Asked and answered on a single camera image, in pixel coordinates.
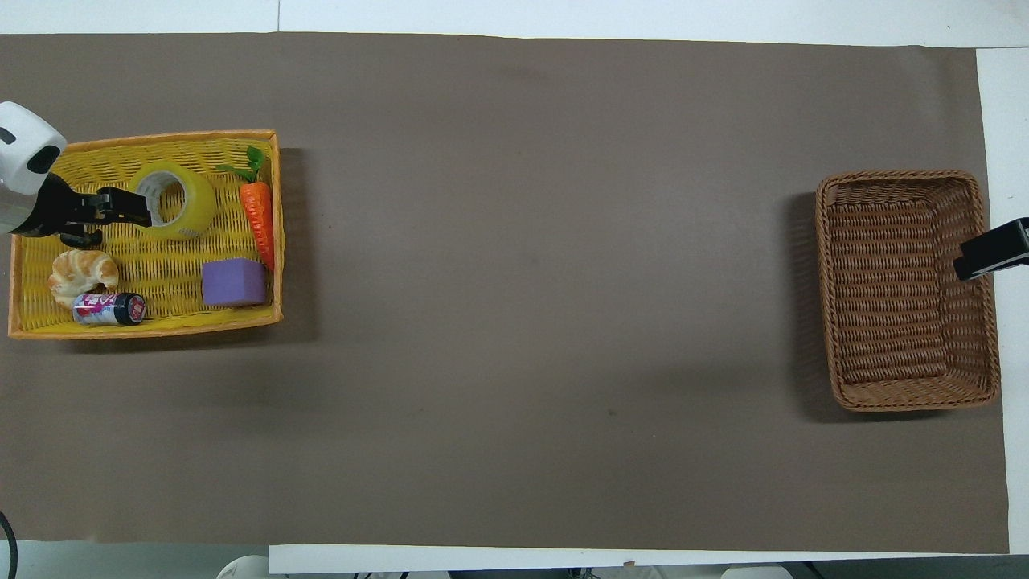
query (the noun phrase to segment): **croissant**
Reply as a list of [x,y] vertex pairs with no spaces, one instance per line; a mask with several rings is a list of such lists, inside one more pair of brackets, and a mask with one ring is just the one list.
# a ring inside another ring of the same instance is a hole
[[71,249],[54,259],[54,274],[46,280],[58,305],[71,310],[75,298],[98,284],[110,289],[118,284],[118,266],[103,251]]

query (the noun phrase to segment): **wicker basket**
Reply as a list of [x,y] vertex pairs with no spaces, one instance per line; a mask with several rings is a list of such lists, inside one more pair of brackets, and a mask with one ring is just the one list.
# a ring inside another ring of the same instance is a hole
[[[264,305],[217,310],[204,305],[201,265],[229,257],[258,259],[246,214],[239,201],[241,181],[215,167],[222,162],[246,166],[248,146],[269,158],[260,179],[272,187],[275,213],[275,270],[268,279]],[[200,334],[275,324],[282,320],[282,270],[285,234],[279,185],[279,144],[274,131],[218,131],[177,133],[75,143],[68,146],[54,172],[80,192],[105,185],[126,187],[139,169],[154,160],[172,160],[202,174],[214,187],[218,212],[211,226],[197,239],[166,241],[128,223],[102,225],[100,247],[117,262],[119,292],[134,292],[147,301],[147,319],[135,327],[80,326],[59,307],[46,286],[54,258],[67,247],[57,236],[11,240],[10,305],[7,335],[39,340],[152,338]],[[161,211],[178,212],[181,189],[169,189]]]
[[832,390],[857,411],[947,409],[1000,389],[991,276],[959,281],[961,242],[986,229],[963,171],[845,173],[818,187]]

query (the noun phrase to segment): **tray rim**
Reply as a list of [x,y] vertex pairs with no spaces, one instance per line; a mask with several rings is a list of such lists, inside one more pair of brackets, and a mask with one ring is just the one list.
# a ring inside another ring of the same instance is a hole
[[245,130],[219,130],[219,131],[189,131],[183,133],[158,133],[152,135],[139,135],[132,137],[118,137],[111,139],[99,139],[93,141],[82,141],[71,143],[65,148],[65,152],[81,152],[97,150],[113,146],[125,145],[146,145],[163,141],[203,141],[219,138],[256,139],[267,140],[272,147],[272,172],[275,178],[272,179],[272,206],[273,219],[275,224],[275,270],[272,272],[272,312],[269,316],[255,318],[253,320],[229,322],[226,324],[216,324],[208,326],[193,326],[183,328],[172,328],[164,330],[140,330],[135,332],[127,331],[106,331],[106,332],[30,332],[22,329],[22,313],[19,301],[22,296],[22,236],[12,234],[10,243],[10,276],[7,293],[7,336],[19,340],[109,340],[125,338],[163,338],[166,336],[186,336],[192,334],[207,334],[210,332],[222,332],[227,330],[240,330],[243,328],[254,328],[258,326],[270,326],[281,322],[284,319],[282,312],[282,272],[285,265],[286,238],[283,228],[282,215],[282,165],[279,151],[278,134],[271,129],[245,129]]

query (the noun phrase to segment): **basket rim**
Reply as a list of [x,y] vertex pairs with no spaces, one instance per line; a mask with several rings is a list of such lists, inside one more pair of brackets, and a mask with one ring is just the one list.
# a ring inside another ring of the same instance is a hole
[[[961,169],[900,169],[900,170],[866,170],[849,171],[837,173],[825,177],[819,183],[815,191],[815,231],[818,249],[818,278],[821,294],[822,322],[824,327],[824,341],[826,359],[829,370],[829,381],[832,386],[832,396],[844,408],[857,412],[888,412],[888,411],[910,411],[910,410],[943,410],[954,408],[968,408],[982,406],[992,401],[999,394],[999,363],[997,347],[997,325],[996,312],[993,301],[993,279],[992,276],[983,276],[982,279],[982,302],[984,304],[985,338],[989,349],[990,357],[990,379],[994,382],[994,388],[987,394],[974,399],[965,401],[945,402],[945,403],[910,403],[910,404],[865,404],[851,400],[843,392],[841,370],[839,367],[841,346],[839,343],[840,323],[837,317],[836,304],[836,275],[831,259],[831,241],[828,231],[827,209],[832,204],[826,201],[828,189],[842,183],[860,181],[883,181],[883,180],[930,180],[954,178],[963,182],[968,187],[969,192],[979,201],[970,207],[970,216],[973,225],[979,232],[987,228],[985,198],[975,177],[968,171]],[[863,384],[892,384],[906,383],[910,381],[883,381]]]
[[117,338],[161,338],[166,336],[184,336],[205,334],[225,330],[238,330],[257,326],[269,326],[284,319],[282,312],[283,267],[285,266],[286,237],[282,214],[282,158],[279,150],[279,137],[272,129],[239,129],[219,131],[188,131],[180,133],[158,133],[110,139],[98,139],[70,143],[64,152],[84,152],[115,146],[146,145],[167,141],[204,141],[219,138],[267,140],[272,147],[270,156],[272,172],[275,178],[270,183],[272,188],[273,219],[275,223],[275,270],[272,272],[272,312],[269,316],[246,321],[236,321],[227,324],[211,326],[182,327],[167,330],[149,330],[136,332],[104,332],[104,333],[72,333],[52,332],[38,333],[22,329],[22,314],[19,300],[22,296],[22,236],[12,234],[10,243],[10,280],[7,293],[7,336],[20,340],[105,340]]

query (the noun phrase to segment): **black cable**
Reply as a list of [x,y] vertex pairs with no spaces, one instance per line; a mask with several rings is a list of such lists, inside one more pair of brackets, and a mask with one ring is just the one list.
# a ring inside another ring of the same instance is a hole
[[10,547],[10,564],[7,566],[7,579],[14,579],[17,575],[17,539],[14,538],[14,530],[10,528],[7,517],[0,511],[0,527],[3,534],[7,536],[7,545]]

